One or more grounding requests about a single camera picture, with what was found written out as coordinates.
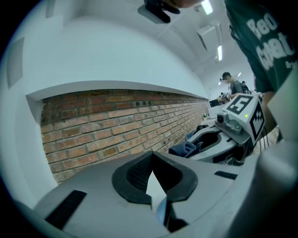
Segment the man wearing black cap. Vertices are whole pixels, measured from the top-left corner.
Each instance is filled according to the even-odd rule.
[[[231,74],[229,72],[224,72],[223,73],[223,79],[222,79],[222,83],[225,84],[230,84],[230,88],[231,88],[231,99],[233,99],[234,97],[236,97],[237,93],[244,93],[241,83],[236,80],[233,79],[233,77],[231,76]]]

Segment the white wall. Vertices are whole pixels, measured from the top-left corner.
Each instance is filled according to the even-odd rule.
[[[34,99],[52,96],[54,90],[61,94],[94,88],[207,97],[200,79],[170,50],[141,33],[103,20],[83,17],[70,22],[43,60],[28,72],[27,93]]]
[[[157,41],[105,21],[67,23],[62,14],[45,15],[41,2],[10,42],[25,37],[23,77],[13,86],[7,84],[7,51],[0,63],[0,173],[12,197],[31,208],[57,185],[42,148],[38,100],[101,88],[207,97],[200,79]]]

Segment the fluorescent light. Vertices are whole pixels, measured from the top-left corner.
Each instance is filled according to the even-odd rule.
[[[207,15],[209,15],[210,13],[213,12],[213,9],[211,7],[209,0],[205,0],[204,2],[202,2],[202,6],[203,6]]]
[[[223,50],[222,50],[222,46],[219,46],[217,48],[218,51],[218,60],[221,61],[223,59]]]

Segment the white ceiling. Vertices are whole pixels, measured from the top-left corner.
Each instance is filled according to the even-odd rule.
[[[238,75],[240,80],[252,81],[252,71],[246,57],[231,38],[229,20],[222,0],[210,0],[213,13],[206,15],[202,8],[181,9],[180,15],[167,13],[169,24],[155,24],[138,13],[144,0],[85,0],[81,15],[93,16],[131,27],[154,37],[179,56],[208,88],[218,85],[223,72]],[[223,60],[216,59],[216,49],[208,52],[203,47],[197,30],[211,21],[219,21],[223,34]]]

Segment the black rubber pad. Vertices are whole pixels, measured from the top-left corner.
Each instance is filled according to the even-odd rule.
[[[59,206],[52,211],[52,213],[46,218],[46,221],[61,230],[85,196],[85,192],[73,190],[67,198],[65,198]]]
[[[217,171],[214,174],[215,175],[218,175],[220,177],[224,177],[224,178],[228,178],[228,179],[233,179],[233,180],[235,180],[237,178],[237,175],[236,174],[227,173],[227,172],[224,172],[224,171]]]

